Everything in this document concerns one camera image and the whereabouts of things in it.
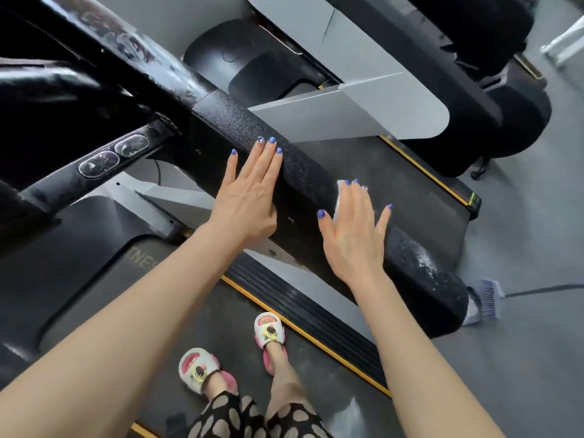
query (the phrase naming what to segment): black cable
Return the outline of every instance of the black cable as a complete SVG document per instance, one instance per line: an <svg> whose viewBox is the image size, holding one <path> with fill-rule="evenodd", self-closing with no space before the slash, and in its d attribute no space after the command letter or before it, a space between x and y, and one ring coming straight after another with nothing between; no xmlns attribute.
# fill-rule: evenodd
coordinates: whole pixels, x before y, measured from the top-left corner
<svg viewBox="0 0 584 438"><path fill-rule="evenodd" d="M584 284L560 284L558 286L551 287L541 287L539 289L526 290L523 292L517 292L515 294L505 295L505 298L511 297L522 297L523 295L534 295L534 294L547 294L548 292L558 292L560 290L570 290L570 289L583 289Z"/></svg>
<svg viewBox="0 0 584 438"><path fill-rule="evenodd" d="M160 165L158 164L158 160L154 160L154 162L156 163L156 168L158 169L158 183L157 183L157 185L160 186L160 183L162 181L162 173L160 172Z"/></svg>

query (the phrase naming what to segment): person's left hand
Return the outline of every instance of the person's left hand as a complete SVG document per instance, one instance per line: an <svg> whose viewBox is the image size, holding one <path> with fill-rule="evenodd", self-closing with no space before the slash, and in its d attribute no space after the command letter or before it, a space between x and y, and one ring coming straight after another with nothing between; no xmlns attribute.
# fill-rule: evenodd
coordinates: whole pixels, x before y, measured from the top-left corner
<svg viewBox="0 0 584 438"><path fill-rule="evenodd" d="M236 178L237 152L231 152L221 189L208 221L221 234L234 237L242 249L276 231L274 186L282 165L275 138L258 137Z"/></svg>

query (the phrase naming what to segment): polka dot pants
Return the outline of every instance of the polka dot pants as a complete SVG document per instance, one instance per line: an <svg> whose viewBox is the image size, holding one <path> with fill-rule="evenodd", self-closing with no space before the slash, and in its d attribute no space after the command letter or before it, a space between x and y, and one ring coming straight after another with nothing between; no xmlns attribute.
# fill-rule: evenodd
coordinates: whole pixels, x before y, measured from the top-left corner
<svg viewBox="0 0 584 438"><path fill-rule="evenodd" d="M189 438L332 438L312 406L287 404L268 421L251 397L216 396L194 421Z"/></svg>

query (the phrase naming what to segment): white and pink slipper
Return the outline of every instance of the white and pink slipper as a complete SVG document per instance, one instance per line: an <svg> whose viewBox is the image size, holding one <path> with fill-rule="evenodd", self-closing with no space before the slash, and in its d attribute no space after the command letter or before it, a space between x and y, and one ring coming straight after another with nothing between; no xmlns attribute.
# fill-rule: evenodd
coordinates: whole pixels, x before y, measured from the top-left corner
<svg viewBox="0 0 584 438"><path fill-rule="evenodd" d="M288 359L288 352L286 352L286 348L284 347L286 333L284 332L284 326L280 317L271 312L259 314L253 322L253 331L255 332L256 344L263 350L263 365L266 367L267 372L274 376L274 369L265 349L266 344L270 341L280 343L282 345L282 351L286 359Z"/></svg>
<svg viewBox="0 0 584 438"><path fill-rule="evenodd" d="M237 382L230 373L221 370L219 361L215 355L208 353L205 349L195 347L183 355L179 362L180 379L189 389L201 395L203 384L209 375L219 371L227 383L227 390L237 393Z"/></svg>

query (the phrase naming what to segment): hand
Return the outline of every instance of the hand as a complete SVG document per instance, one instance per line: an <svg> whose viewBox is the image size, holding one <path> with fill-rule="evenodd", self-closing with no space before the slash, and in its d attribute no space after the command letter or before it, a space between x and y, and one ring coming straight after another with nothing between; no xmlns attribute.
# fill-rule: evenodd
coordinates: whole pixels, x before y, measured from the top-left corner
<svg viewBox="0 0 584 438"><path fill-rule="evenodd" d="M375 226L375 214L369 192L356 181L341 184L336 223L318 211L326 259L336 276L354 291L363 281L375 279L383 271L385 229L391 206L383 209Z"/></svg>
<svg viewBox="0 0 584 438"><path fill-rule="evenodd" d="M237 151L233 149L208 225L237 239L241 249L276 231L274 186L282 165L281 148L272 137L259 137L236 178Z"/></svg>

